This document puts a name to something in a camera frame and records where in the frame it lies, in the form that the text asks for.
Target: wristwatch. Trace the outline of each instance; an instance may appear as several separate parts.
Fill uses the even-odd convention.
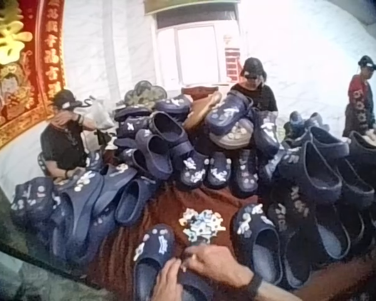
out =
[[[251,281],[248,283],[246,287],[244,287],[244,292],[251,300],[254,300],[255,297],[258,295],[258,289],[261,286],[262,277],[255,274],[253,275]]]

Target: person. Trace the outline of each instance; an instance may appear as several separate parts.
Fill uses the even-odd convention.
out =
[[[244,291],[251,300],[300,301],[297,296],[262,281],[249,268],[240,265],[228,248],[216,245],[190,246],[187,259],[169,260],[157,276],[151,301],[181,301],[182,285],[177,282],[180,269],[190,270]]]
[[[96,124],[73,112],[81,105],[69,90],[61,90],[53,98],[55,116],[40,137],[42,156],[53,178],[68,179],[86,166],[81,133],[95,130]]]
[[[344,137],[348,137],[353,130],[362,135],[376,136],[373,94],[368,82],[376,71],[376,64],[369,56],[364,55],[358,66],[360,73],[352,77],[348,87],[349,104],[345,109]]]
[[[231,90],[238,91],[253,100],[254,107],[260,111],[274,112],[277,116],[278,109],[272,89],[265,85],[267,74],[262,62],[258,58],[246,59],[241,76],[244,82],[237,83]]]

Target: hat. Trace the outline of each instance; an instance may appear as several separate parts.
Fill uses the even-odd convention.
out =
[[[358,62],[358,65],[362,67],[369,67],[376,71],[376,64],[373,62],[373,59],[370,56],[364,55]]]
[[[257,78],[264,75],[262,62],[258,58],[247,58],[241,76],[245,78]]]
[[[58,109],[72,111],[74,108],[81,107],[82,102],[75,100],[73,92],[63,89],[53,97],[52,105]]]

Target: window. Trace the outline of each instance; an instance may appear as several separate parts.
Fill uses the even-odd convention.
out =
[[[233,5],[171,9],[157,15],[157,27],[166,89],[238,81],[239,27]]]

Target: black t-shirt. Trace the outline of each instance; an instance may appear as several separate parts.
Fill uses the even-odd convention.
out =
[[[49,124],[40,136],[42,155],[46,161],[56,161],[60,169],[71,170],[86,166],[82,126],[71,121],[66,130]]]
[[[252,98],[253,106],[260,111],[278,111],[276,99],[274,98],[273,91],[269,86],[261,85],[256,90],[248,90],[237,83],[231,87],[231,90],[238,91],[245,96]]]

